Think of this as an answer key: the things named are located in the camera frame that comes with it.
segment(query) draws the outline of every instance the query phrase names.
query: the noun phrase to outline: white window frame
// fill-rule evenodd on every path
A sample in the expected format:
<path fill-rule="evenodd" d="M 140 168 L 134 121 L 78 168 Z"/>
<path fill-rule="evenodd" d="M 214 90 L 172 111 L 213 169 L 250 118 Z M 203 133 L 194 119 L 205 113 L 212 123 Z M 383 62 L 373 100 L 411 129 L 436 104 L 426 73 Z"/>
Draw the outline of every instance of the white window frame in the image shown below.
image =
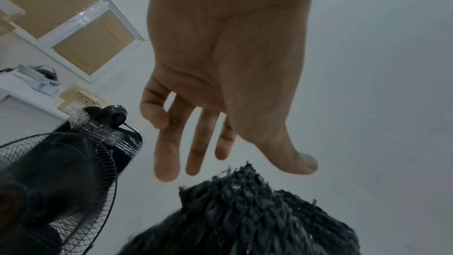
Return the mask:
<path fill-rule="evenodd" d="M 54 47 L 57 43 L 68 38 L 70 35 L 85 27 L 92 21 L 96 20 L 107 11 L 111 11 L 119 19 L 119 21 L 121 21 L 121 23 L 133 35 L 135 40 L 129 43 L 123 50 L 121 50 L 107 63 L 102 65 L 102 67 L 96 70 L 93 74 L 89 75 L 83 72 L 81 69 L 76 67 L 74 64 L 69 62 L 67 59 L 65 59 L 63 56 L 56 53 L 52 49 L 52 47 Z M 20 28 L 16 24 L 12 22 L 11 24 L 15 27 L 15 29 L 13 30 L 15 34 L 27 40 L 29 43 L 36 46 L 41 51 L 52 57 L 55 61 L 67 67 L 69 70 L 73 71 L 89 83 L 95 82 L 101 76 L 106 74 L 107 71 L 114 67 L 118 68 L 121 65 L 126 65 L 126 63 L 121 60 L 127 54 L 131 53 L 135 48 L 137 48 L 143 41 L 143 38 L 140 36 L 137 30 L 130 24 L 130 22 L 124 17 L 124 15 L 118 10 L 118 8 L 113 5 L 110 0 L 100 0 L 99 2 L 93 4 L 86 10 L 80 12 L 78 15 L 74 16 L 70 20 L 66 21 L 65 23 L 61 24 L 60 26 L 56 27 L 55 29 L 38 39 L 30 35 L 27 31 Z"/>

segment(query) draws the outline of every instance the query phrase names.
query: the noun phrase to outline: palm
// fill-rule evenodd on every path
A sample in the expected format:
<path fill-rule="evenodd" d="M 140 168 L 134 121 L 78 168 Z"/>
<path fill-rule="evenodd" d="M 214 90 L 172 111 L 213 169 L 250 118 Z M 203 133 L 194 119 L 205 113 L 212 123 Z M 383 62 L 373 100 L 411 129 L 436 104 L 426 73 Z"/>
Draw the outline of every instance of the palm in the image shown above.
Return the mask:
<path fill-rule="evenodd" d="M 285 128 L 302 72 L 303 12 L 268 0 L 151 0 L 148 23 L 156 66 L 142 114 L 161 129 L 158 178 L 178 175 L 182 130 L 196 106 L 203 112 L 186 166 L 189 174 L 200 170 L 220 112 L 227 120 L 217 144 L 219 159 L 228 156 L 238 133 L 282 170 L 316 170 L 296 161 Z M 170 92 L 177 97 L 166 113 L 162 106 Z"/>

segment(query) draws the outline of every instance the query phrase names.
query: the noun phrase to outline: plastic wrap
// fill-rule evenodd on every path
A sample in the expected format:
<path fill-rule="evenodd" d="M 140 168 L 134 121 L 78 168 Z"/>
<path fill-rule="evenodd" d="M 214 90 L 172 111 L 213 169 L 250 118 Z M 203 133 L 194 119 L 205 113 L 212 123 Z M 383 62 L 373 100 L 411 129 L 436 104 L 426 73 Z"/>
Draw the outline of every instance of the plastic wrap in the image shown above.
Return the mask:
<path fill-rule="evenodd" d="M 140 150 L 142 143 L 117 129 L 93 120 L 83 109 L 69 118 L 71 130 L 87 133 L 102 143 L 115 146 L 130 157 Z"/>
<path fill-rule="evenodd" d="M 273 191 L 247 164 L 180 189 L 182 208 L 119 255 L 360 255 L 355 232 L 319 207 Z"/>

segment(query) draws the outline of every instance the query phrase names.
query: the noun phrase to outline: human hand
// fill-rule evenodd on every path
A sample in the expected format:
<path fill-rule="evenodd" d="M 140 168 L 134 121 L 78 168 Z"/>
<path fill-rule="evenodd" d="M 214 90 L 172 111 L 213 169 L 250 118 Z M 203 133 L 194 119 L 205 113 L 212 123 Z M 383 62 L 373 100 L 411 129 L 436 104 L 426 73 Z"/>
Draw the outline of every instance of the human hand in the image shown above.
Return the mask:
<path fill-rule="evenodd" d="M 216 147 L 225 159 L 236 134 L 280 170 L 314 173 L 296 151 L 285 120 L 302 73 L 311 0 L 151 0 L 148 28 L 156 65 L 141 113 L 160 129 L 154 170 L 162 181 L 180 171 L 179 145 L 195 107 L 202 107 L 186 172 L 200 171 L 220 112 L 227 115 Z M 163 105 L 176 93 L 170 109 Z"/>

